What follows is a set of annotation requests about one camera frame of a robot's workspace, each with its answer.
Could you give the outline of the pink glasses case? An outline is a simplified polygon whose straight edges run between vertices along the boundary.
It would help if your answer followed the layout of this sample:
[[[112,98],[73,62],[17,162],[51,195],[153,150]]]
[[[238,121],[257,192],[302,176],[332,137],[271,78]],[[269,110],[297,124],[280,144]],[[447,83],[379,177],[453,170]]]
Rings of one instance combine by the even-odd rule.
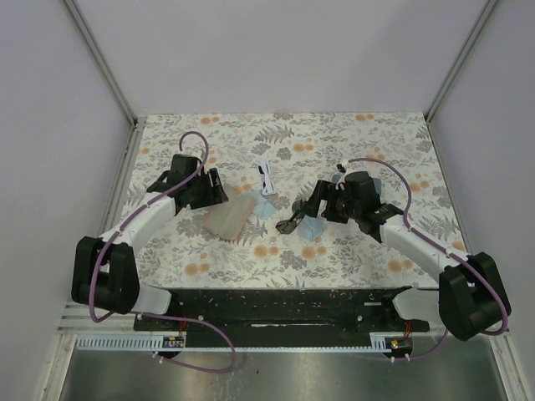
[[[257,201],[254,196],[240,193],[229,184],[224,184],[223,190],[228,201],[208,209],[204,227],[212,235],[224,241],[235,241],[252,214]]]

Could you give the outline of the black sunglasses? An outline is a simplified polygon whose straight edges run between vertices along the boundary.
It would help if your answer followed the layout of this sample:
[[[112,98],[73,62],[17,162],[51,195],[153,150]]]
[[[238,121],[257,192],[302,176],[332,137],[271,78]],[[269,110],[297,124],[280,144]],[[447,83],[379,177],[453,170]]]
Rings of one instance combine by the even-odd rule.
[[[296,200],[292,204],[292,215],[286,220],[279,221],[276,225],[276,229],[280,234],[289,235],[298,227],[303,218],[307,215],[303,211],[306,204],[307,202],[305,200]]]

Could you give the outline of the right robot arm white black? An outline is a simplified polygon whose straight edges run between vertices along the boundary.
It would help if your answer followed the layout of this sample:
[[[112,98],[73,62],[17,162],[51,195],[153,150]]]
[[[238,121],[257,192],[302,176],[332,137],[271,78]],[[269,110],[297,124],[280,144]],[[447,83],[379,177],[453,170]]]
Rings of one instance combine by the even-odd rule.
[[[355,221],[378,243],[397,250],[432,276],[435,291],[406,289],[380,310],[382,324],[400,330],[410,320],[443,325],[454,337],[466,341],[477,334],[507,329],[512,308],[497,264],[485,252],[470,255],[448,247],[408,222],[406,213],[380,199],[366,172],[352,172],[339,183],[321,180],[303,202],[306,216],[327,221]]]

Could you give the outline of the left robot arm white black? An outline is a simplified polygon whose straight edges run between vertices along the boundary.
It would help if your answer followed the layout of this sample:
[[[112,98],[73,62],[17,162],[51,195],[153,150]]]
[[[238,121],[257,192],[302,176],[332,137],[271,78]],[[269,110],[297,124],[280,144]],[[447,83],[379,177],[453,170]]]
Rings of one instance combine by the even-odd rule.
[[[216,168],[201,159],[174,155],[169,170],[148,186],[142,201],[124,220],[76,246],[71,298],[74,302],[119,314],[152,313],[162,329],[181,320],[171,293],[140,283],[136,256],[163,225],[187,207],[192,210],[228,201]]]

